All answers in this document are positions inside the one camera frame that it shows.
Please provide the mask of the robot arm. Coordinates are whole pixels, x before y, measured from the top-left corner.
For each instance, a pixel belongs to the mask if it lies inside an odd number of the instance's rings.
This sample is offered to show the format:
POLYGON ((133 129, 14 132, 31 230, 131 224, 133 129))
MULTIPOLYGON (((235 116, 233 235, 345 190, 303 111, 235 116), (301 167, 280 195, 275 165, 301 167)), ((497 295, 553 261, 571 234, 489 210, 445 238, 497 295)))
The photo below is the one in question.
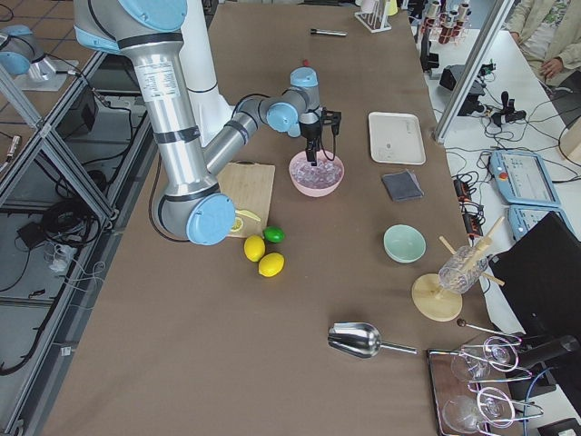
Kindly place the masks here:
POLYGON ((320 104, 309 67, 295 69, 279 96, 250 94, 227 104, 199 1, 77 1, 74 30, 81 45, 133 64, 168 177, 152 216, 166 237, 213 245, 229 234, 235 206, 217 176, 262 126, 303 137, 310 163, 323 128, 340 127, 340 112, 320 104))

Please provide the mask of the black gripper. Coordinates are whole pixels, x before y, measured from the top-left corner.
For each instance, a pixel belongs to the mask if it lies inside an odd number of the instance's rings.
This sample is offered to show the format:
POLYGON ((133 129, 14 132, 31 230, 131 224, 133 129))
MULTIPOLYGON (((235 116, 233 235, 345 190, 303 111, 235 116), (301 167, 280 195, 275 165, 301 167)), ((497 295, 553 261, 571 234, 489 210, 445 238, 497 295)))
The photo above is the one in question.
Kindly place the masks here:
POLYGON ((299 117, 300 135, 306 139, 305 156, 311 165, 317 165, 317 151, 323 148, 322 132, 329 126, 332 134, 332 152, 336 152, 337 136, 340 134, 341 112, 322 107, 310 110, 299 117))

